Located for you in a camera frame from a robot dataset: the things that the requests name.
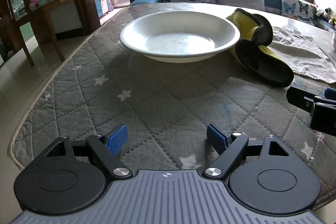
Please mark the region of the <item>blue sofa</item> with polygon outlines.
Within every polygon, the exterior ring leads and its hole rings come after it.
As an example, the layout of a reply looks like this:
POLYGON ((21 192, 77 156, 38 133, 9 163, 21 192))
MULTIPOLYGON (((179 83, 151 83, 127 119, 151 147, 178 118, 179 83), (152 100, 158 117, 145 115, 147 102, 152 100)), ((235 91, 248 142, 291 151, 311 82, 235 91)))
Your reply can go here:
MULTIPOLYGON (((307 0, 299 0, 304 4, 313 5, 307 0)), ((139 4, 148 4, 148 3, 160 3, 165 2, 165 0, 135 0, 131 3, 131 5, 139 5, 139 4)), ((265 11, 270 12, 272 14, 281 15, 282 2, 281 0, 264 0, 265 3, 265 11)), ((325 19, 317 18, 314 20, 314 24, 316 27, 321 28, 323 30, 333 32, 335 28, 332 27, 325 19)))

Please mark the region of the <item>plush toys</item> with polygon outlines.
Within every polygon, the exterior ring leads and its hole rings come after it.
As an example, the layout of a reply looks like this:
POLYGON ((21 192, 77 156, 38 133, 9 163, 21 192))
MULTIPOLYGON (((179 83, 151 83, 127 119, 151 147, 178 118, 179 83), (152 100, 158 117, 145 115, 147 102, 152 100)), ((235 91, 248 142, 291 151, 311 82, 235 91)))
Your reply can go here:
POLYGON ((335 15, 333 15, 333 10, 331 8, 326 8, 324 10, 318 10, 316 16, 323 19, 333 28, 335 28, 335 15))

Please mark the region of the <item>large white bowl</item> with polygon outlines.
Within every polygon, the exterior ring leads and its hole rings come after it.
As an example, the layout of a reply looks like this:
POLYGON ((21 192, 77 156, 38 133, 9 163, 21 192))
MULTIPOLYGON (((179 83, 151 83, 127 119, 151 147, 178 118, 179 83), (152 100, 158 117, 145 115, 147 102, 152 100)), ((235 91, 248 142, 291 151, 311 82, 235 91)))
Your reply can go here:
POLYGON ((229 20, 196 11, 165 11, 128 23, 120 42, 128 49, 165 63, 193 63, 233 47, 239 29, 229 20))

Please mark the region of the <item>small butterfly pillow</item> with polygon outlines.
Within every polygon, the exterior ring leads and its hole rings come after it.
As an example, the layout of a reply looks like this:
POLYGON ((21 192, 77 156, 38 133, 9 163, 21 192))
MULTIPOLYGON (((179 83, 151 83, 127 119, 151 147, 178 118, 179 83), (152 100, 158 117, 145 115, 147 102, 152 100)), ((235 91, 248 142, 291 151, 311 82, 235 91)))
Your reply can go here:
POLYGON ((314 25, 316 8, 306 1, 281 0, 281 15, 298 20, 300 22, 314 25))

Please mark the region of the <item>yellow and black cleaning cloth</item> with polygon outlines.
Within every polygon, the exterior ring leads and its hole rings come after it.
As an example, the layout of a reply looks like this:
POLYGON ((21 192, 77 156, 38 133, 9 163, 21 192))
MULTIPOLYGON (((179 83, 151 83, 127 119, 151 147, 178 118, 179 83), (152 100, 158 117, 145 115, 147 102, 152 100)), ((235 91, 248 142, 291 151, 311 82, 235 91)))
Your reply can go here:
POLYGON ((243 9, 236 9, 227 19, 240 31, 239 41, 229 49, 237 62, 270 86, 290 86, 294 79, 292 69, 269 48, 273 28, 268 19, 243 9))

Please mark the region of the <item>dark wooden desk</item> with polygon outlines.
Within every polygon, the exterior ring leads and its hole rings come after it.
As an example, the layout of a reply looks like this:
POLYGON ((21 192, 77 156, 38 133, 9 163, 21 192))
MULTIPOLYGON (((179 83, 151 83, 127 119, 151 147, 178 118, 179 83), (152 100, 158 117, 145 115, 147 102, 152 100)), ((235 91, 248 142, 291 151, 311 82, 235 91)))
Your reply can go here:
POLYGON ((29 11, 27 15, 17 20, 11 20, 7 24, 8 27, 15 27, 17 29, 20 26, 30 23, 32 25, 33 33, 37 38, 38 44, 44 44, 51 42, 61 61, 65 60, 62 50, 58 45, 57 36, 51 21, 50 11, 62 6, 68 2, 73 2, 76 6, 76 10, 81 22, 81 27, 78 29, 67 31, 62 39, 69 38, 71 35, 80 36, 85 35, 88 31, 87 24, 85 22, 84 12, 80 0, 53 0, 41 7, 36 8, 34 11, 29 11))

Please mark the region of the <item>grey towel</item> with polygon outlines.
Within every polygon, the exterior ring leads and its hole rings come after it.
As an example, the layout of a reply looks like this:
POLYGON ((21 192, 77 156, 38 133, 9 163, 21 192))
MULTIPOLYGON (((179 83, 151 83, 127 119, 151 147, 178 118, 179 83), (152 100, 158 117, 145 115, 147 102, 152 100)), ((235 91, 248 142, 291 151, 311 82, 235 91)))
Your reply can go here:
POLYGON ((311 36, 302 34, 294 26, 274 27, 269 48, 295 74, 327 84, 335 83, 335 63, 311 36))

